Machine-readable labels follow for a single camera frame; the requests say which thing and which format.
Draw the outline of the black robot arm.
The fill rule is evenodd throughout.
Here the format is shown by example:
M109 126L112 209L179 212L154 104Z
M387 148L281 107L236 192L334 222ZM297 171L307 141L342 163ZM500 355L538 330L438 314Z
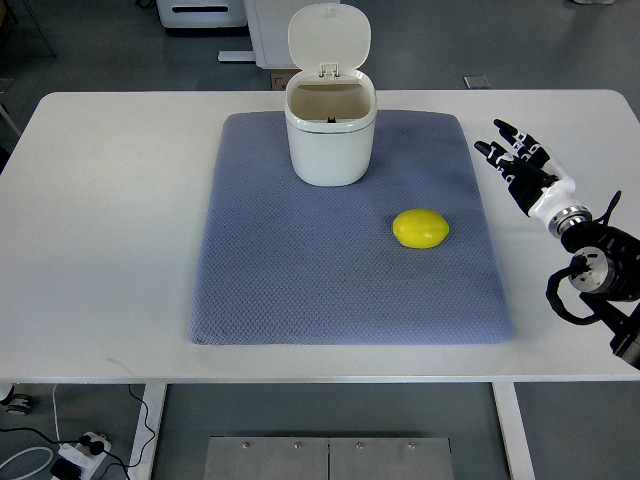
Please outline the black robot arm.
M612 353L634 368L639 367L639 308L629 314L618 303L639 303L639 240L609 224L621 198L616 192L605 213L592 219L584 207L572 206L551 220L551 232L572 254L569 265L552 274L547 282L546 298L552 310L563 320L579 326L597 322L612 332ZM591 314L579 317L571 313L559 295L560 284L568 280L579 292L579 299Z

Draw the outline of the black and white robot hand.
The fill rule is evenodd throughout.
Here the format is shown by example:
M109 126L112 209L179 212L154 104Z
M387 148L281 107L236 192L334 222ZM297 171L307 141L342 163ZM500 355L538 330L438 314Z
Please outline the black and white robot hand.
M562 195L575 192L575 181L530 134L501 119L494 125L511 150L497 142L476 141L474 147L495 168L521 211L544 216Z

